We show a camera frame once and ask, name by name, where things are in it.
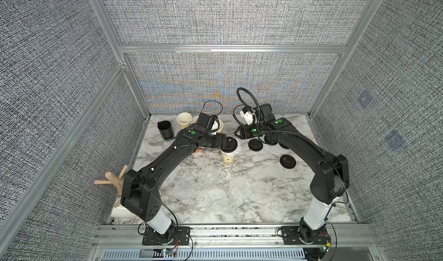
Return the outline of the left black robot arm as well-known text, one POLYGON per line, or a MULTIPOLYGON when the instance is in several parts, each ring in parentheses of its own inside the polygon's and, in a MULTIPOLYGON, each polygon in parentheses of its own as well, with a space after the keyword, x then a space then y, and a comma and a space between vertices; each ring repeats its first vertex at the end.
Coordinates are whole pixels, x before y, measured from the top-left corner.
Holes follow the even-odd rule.
POLYGON ((234 151, 237 140, 217 132, 216 115, 201 113, 195 124, 180 130, 172 144, 154 161, 125 174, 121 204, 148 224, 156 233, 170 235, 174 222, 162 210, 159 189, 173 170, 201 148, 234 151))

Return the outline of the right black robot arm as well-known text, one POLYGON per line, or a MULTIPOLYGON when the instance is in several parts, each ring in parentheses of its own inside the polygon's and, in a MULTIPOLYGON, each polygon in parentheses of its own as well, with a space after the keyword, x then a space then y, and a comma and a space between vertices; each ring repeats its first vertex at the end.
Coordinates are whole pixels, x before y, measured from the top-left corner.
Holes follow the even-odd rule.
POLYGON ((235 136, 245 140, 255 137, 268 137, 292 150, 312 170, 314 177, 310 183, 313 195, 307 213, 300 220, 298 237, 304 244, 313 244, 321 234, 326 233, 328 215, 336 203, 345 203, 350 186, 348 160, 343 155, 333 155, 301 134, 286 118, 276 118, 272 107, 264 104, 259 107, 242 105, 240 120, 235 136))

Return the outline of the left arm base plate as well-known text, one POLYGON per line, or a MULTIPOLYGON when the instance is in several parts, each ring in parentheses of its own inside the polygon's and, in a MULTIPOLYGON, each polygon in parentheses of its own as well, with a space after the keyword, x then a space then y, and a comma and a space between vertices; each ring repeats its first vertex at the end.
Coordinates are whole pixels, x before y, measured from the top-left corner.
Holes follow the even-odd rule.
POLYGON ((143 246, 188 246, 190 237, 190 227, 179 226, 169 229, 165 234, 156 232, 151 227, 147 227, 143 234, 143 246))

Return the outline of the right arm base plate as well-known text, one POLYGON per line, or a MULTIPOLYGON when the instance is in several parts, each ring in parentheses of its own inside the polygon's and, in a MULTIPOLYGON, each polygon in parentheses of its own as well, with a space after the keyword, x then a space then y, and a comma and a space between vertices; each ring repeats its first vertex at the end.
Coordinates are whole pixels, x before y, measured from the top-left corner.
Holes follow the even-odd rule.
POLYGON ((332 238, 325 227, 311 230, 307 226, 284 226, 276 234, 283 239, 285 245, 324 245, 331 243, 332 238))

